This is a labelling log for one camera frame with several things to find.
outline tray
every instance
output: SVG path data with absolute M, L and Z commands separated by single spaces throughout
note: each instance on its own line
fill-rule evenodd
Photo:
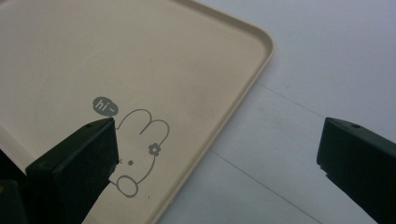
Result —
M 0 17 L 0 148 L 22 170 L 116 121 L 120 164 L 90 224 L 156 222 L 274 52 L 194 1 L 2 1 Z

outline white table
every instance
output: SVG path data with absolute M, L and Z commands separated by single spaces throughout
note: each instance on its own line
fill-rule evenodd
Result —
M 276 54 L 160 223 L 375 223 L 316 156 L 326 117 L 396 142 L 396 2 L 201 2 Z

